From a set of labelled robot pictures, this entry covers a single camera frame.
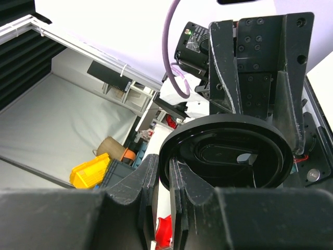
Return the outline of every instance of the red wire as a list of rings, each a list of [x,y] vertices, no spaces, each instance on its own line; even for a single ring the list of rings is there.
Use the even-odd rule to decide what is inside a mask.
[[[302,161],[305,161],[305,160],[307,160],[308,158],[309,158],[309,156],[308,156],[308,155],[305,155],[304,158],[294,159],[293,162],[294,162],[294,163],[301,163]]]

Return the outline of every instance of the orange object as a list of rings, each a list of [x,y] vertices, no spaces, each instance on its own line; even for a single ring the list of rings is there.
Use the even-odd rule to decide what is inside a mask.
[[[72,169],[69,182],[77,189],[91,189],[102,182],[109,162],[109,155],[105,153],[91,161],[82,163]]]
[[[156,247],[155,250],[162,250],[171,246],[172,239],[172,222],[171,215],[166,218],[158,218],[159,223],[156,230],[155,240]]]
[[[135,153],[127,148],[125,149],[124,154],[121,156],[120,161],[128,165],[132,165],[132,163],[135,161],[135,158]]]

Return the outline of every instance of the black circular lid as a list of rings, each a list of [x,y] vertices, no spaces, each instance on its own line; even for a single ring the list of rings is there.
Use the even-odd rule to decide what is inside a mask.
[[[290,174],[293,155],[282,134],[250,116],[218,114],[193,120],[164,141],[159,169],[169,189],[171,158],[184,161],[212,186],[275,188]]]

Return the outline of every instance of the cable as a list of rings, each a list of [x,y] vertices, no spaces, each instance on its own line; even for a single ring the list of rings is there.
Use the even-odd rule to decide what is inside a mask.
[[[166,15],[165,22],[164,22],[164,28],[163,28],[163,35],[162,35],[162,57],[163,57],[163,63],[166,71],[166,75],[171,81],[172,86],[178,93],[178,95],[184,99],[189,98],[189,90],[187,93],[184,93],[181,88],[178,86],[175,77],[172,73],[170,61],[169,61],[169,49],[168,49],[168,38],[169,38],[169,28],[171,24],[171,20],[173,17],[173,14],[175,13],[177,6],[181,0],[173,0],[168,14]]]
[[[308,155],[305,155],[304,158],[300,158],[300,159],[294,159],[293,162],[294,163],[301,163],[302,161],[305,161],[309,158]]]
[[[189,94],[189,90],[190,90],[190,87],[189,87],[189,84],[188,84],[188,81],[187,79],[185,78],[185,76],[183,75],[183,73],[180,72],[180,70],[176,69],[174,66],[175,65],[178,65],[176,62],[174,63],[171,63],[170,66],[171,66],[171,69],[173,71],[175,71],[183,80],[184,80],[184,84],[185,84],[185,88],[186,88],[186,94]]]

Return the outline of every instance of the red object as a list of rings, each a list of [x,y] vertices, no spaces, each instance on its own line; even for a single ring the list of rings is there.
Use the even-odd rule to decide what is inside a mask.
[[[170,115],[166,115],[166,122],[168,123],[168,126],[176,129],[177,128],[177,123],[172,119]]]
[[[308,155],[305,155],[304,156],[304,158],[295,158],[294,160],[293,160],[293,162],[294,163],[301,163],[302,161],[305,161],[305,160],[307,160],[309,158],[309,156]]]
[[[172,223],[171,215],[166,218],[158,218],[159,223],[156,230],[155,240],[156,247],[155,250],[162,250],[170,247],[172,238]]]

